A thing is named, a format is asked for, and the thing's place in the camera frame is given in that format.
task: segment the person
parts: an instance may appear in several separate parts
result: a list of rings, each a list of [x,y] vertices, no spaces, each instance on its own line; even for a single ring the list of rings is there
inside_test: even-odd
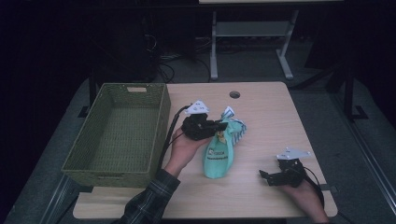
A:
[[[169,162],[151,180],[147,188],[134,196],[125,205],[123,216],[113,223],[160,223],[163,211],[177,189],[177,179],[184,167],[192,160],[200,146],[208,144],[210,138],[194,141],[188,138],[180,128],[173,134],[173,144]],[[298,188],[280,186],[314,223],[330,223],[322,208],[318,195],[305,180]]]

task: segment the plaid sleeve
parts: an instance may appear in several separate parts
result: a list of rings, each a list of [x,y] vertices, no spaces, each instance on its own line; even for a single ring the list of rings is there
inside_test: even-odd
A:
[[[160,170],[148,187],[126,204],[119,223],[160,223],[163,211],[179,184],[177,178]]]

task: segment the dark background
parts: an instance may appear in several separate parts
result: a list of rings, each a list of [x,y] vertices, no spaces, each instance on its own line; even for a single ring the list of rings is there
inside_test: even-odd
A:
[[[82,3],[98,4],[92,0]],[[156,61],[144,50],[147,42],[142,34],[153,27],[140,26],[143,14],[92,15],[73,10],[76,2],[60,0],[3,0],[0,4],[2,222],[81,82],[92,72],[98,74],[99,82],[150,81],[155,76],[152,68]],[[326,15],[302,11],[294,37],[317,37],[307,64],[311,67],[325,69],[347,55],[355,76],[368,87],[396,127],[396,74],[392,69],[396,62],[395,11],[391,0],[346,1]],[[191,39],[210,32],[201,28],[210,27],[210,21],[199,20],[201,17],[195,17],[195,13],[173,15],[158,14],[153,33],[164,44],[183,46],[181,53],[193,58]],[[179,19],[186,15],[186,20]],[[311,22],[318,18],[325,19],[320,26]],[[125,51],[124,47],[134,50]]]

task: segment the green basket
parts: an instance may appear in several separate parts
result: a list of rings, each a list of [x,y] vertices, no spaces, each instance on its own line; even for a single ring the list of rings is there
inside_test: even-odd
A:
[[[105,83],[62,171],[83,186],[145,188],[157,172],[170,105],[165,84]]]

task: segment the gray carpet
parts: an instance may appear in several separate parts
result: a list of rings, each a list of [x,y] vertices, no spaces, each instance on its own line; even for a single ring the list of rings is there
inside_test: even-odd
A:
[[[292,42],[287,54],[295,79],[287,81],[275,55],[276,43],[263,42],[260,50],[243,48],[233,54],[219,54],[218,82],[284,81],[295,85],[312,77],[316,69],[304,68],[309,42]],[[175,70],[175,83],[207,82],[208,53],[198,55],[201,62],[185,59],[166,63]],[[170,74],[167,67],[163,71]],[[162,82],[157,76],[155,82]],[[354,105],[361,105],[369,119],[351,124],[341,112],[342,91],[329,94],[324,90],[327,78],[301,91],[290,91],[291,97],[305,127],[308,138],[318,157],[332,195],[341,214],[332,217],[335,223],[396,223],[381,188],[375,181],[368,162],[361,153],[361,144],[350,125],[357,128],[372,150],[389,181],[396,183],[394,161],[396,132],[376,107],[370,93],[359,82],[355,83]],[[61,167],[75,140],[83,119],[78,118],[81,108],[89,104],[88,82],[81,84],[70,106],[47,145],[41,160],[26,183],[6,223],[55,223],[80,191],[87,191],[72,180],[63,178]],[[58,189],[60,181],[66,189]],[[111,220],[77,220],[67,210],[61,223],[110,223]],[[310,223],[307,218],[288,219],[290,224]]]

